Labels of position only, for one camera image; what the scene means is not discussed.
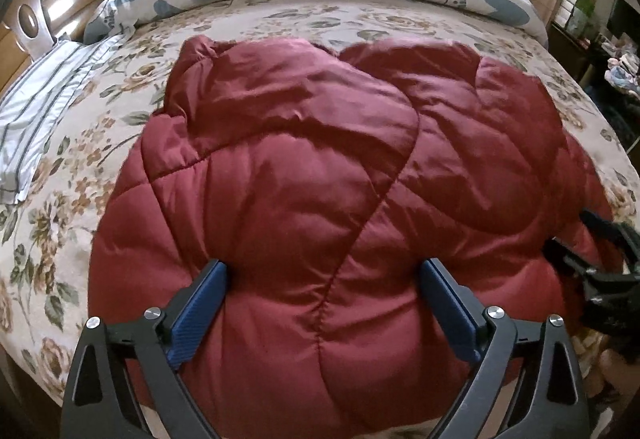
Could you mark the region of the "right hand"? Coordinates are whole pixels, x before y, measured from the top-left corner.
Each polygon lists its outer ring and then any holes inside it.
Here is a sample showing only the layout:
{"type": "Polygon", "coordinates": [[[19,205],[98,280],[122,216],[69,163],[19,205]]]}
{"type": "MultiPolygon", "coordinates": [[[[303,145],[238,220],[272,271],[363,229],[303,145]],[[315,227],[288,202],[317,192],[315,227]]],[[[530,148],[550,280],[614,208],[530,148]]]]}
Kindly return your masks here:
{"type": "Polygon", "coordinates": [[[613,386],[625,402],[634,399],[640,386],[639,363],[628,363],[622,355],[608,348],[601,353],[598,367],[604,380],[613,386]]]}

